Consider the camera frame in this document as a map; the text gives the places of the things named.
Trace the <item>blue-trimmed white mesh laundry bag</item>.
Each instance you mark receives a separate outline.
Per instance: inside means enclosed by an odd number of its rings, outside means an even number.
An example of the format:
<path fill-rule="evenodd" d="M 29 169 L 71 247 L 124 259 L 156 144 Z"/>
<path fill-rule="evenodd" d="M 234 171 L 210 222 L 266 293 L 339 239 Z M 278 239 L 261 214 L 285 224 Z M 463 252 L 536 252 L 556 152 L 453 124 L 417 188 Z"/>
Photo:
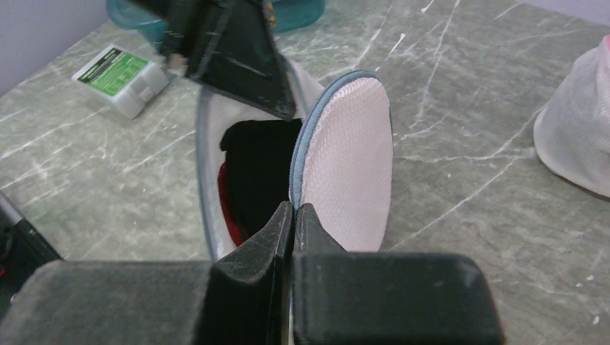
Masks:
<path fill-rule="evenodd" d="M 391 204 L 393 134 L 390 101 L 368 71 L 350 71 L 322 86 L 288 61 L 296 118 L 302 126 L 287 146 L 288 199 L 310 203 L 322 226 L 350 252 L 381 247 Z M 237 248 L 222 213 L 217 176 L 225 155 L 223 134 L 242 121 L 276 122 L 271 114 L 204 86 L 196 111 L 199 205 L 209 255 L 221 259 Z"/>

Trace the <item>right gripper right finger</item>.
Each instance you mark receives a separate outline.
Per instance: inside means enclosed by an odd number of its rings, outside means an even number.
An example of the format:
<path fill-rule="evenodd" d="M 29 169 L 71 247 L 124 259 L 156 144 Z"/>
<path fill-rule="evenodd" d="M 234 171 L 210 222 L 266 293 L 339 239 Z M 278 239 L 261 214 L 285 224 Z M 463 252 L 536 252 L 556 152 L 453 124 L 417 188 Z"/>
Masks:
<path fill-rule="evenodd" d="M 300 207 L 292 259 L 297 344 L 504 344 L 480 267 L 451 253 L 349 252 Z"/>

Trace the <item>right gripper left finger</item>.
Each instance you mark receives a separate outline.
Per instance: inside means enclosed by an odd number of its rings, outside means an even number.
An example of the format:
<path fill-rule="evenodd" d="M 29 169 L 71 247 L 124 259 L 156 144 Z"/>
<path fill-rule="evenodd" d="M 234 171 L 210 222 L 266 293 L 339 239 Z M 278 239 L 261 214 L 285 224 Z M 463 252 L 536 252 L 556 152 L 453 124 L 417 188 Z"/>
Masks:
<path fill-rule="evenodd" d="M 3 344 L 282 344 L 293 209 L 215 261 L 79 262 L 36 269 L 1 322 Z"/>

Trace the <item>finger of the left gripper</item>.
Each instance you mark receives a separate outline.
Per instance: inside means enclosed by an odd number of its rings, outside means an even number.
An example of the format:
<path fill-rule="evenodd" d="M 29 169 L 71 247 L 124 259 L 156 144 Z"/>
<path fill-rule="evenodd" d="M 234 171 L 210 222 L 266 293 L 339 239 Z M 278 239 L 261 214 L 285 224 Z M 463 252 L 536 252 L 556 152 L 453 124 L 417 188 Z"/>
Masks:
<path fill-rule="evenodd" d="M 279 119 L 296 114 L 288 64 L 279 53 L 264 1 L 136 1 L 165 20 L 158 53 L 170 68 L 217 93 Z"/>

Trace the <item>dark red bra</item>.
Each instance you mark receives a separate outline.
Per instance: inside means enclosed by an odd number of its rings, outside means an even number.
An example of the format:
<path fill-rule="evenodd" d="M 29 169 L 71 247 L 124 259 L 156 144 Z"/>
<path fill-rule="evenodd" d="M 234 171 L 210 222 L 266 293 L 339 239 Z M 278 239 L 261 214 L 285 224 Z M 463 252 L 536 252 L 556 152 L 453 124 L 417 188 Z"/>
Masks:
<path fill-rule="evenodd" d="M 232 208 L 229 204 L 229 193 L 227 192 L 226 170 L 226 164 L 223 162 L 219 168 L 217 177 L 219 200 L 229 236 L 232 243 L 236 247 L 239 247 L 250 237 L 250 232 L 247 228 L 240 226 L 232 215 Z"/>

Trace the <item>black bra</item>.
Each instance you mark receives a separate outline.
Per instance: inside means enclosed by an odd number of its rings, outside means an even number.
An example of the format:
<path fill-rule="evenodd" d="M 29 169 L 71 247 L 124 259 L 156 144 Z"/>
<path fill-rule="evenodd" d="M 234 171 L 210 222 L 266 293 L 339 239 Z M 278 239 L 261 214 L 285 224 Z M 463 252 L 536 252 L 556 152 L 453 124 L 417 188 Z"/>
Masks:
<path fill-rule="evenodd" d="M 300 119 L 241 121 L 222 137 L 232 215 L 250 237 L 288 200 L 291 158 L 301 126 Z"/>

